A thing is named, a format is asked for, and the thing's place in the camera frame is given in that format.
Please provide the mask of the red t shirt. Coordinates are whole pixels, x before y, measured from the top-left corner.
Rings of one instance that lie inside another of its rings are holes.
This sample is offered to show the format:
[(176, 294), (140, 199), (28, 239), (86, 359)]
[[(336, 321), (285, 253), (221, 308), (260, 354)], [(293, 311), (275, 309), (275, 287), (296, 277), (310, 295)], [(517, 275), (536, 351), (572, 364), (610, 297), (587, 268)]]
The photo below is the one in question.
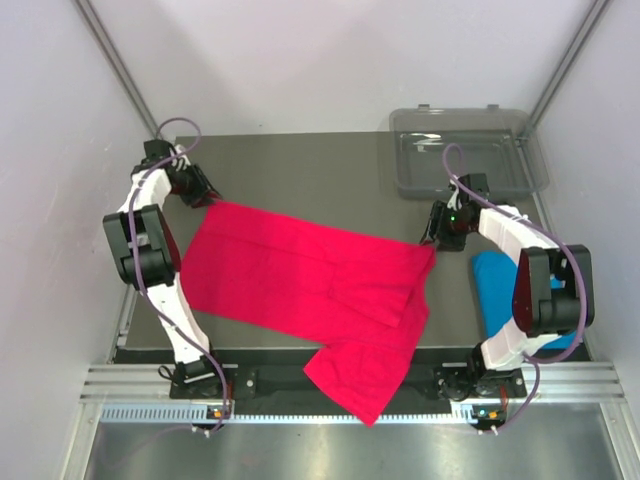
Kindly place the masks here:
[[(230, 202), (210, 207), (182, 261), (190, 306), (315, 342), (415, 351), (429, 309), (427, 246)], [(372, 426), (390, 401), (346, 407)]]

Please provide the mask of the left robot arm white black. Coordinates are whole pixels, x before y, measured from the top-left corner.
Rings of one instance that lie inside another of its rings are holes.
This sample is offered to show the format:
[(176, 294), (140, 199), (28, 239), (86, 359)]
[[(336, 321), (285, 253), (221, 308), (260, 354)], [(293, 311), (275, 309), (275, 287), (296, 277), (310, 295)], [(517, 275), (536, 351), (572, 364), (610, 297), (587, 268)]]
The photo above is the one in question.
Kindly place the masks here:
[(216, 396), (226, 387), (227, 374), (212, 362), (209, 338), (186, 300), (181, 256), (163, 205), (172, 194), (192, 208), (209, 206), (220, 195), (200, 167), (185, 157), (158, 169), (140, 165), (131, 181), (122, 206), (102, 221), (116, 270), (155, 311), (173, 349), (177, 381)]

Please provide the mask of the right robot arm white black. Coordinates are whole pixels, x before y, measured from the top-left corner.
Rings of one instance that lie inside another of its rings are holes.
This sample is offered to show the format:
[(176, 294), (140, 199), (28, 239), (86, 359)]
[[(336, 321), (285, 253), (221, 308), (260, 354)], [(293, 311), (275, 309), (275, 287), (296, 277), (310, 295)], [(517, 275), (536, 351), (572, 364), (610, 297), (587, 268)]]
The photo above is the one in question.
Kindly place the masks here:
[(491, 241), (516, 268), (509, 320), (468, 360), (469, 388), (487, 396), (502, 385), (503, 372), (524, 362), (560, 362), (579, 347), (595, 317), (592, 258), (586, 246), (562, 243), (514, 206), (471, 200), (435, 202), (421, 242), (460, 252), (471, 233)]

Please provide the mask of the blue folded t shirt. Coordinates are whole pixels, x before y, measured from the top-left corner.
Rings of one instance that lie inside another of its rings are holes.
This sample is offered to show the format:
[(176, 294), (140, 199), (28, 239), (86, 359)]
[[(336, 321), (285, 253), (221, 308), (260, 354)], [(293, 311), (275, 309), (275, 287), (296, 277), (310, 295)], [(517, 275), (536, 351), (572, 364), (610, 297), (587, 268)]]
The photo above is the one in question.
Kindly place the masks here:
[(509, 249), (501, 257), (513, 270), (512, 279), (482, 255), (472, 262), (496, 274), (476, 283), (484, 320), (495, 316), (487, 310), (491, 305), (501, 314), (500, 329), (478, 345), (483, 361), (505, 371), (526, 359), (537, 361), (536, 352), (546, 343), (570, 337), (566, 351), (555, 358), (566, 359), (593, 319), (592, 293), (581, 274), (570, 270), (576, 259), (567, 249), (536, 246)]

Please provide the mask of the clear plastic storage bin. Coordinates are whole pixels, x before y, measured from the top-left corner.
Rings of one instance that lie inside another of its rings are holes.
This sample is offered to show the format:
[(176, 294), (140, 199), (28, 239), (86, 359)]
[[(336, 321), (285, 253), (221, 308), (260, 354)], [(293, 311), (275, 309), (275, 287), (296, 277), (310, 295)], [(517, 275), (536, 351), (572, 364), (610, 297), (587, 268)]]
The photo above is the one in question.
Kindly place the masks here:
[(399, 108), (389, 115), (396, 189), (411, 200), (446, 200), (449, 175), (484, 174), (491, 201), (543, 191), (549, 175), (529, 116), (484, 108)]

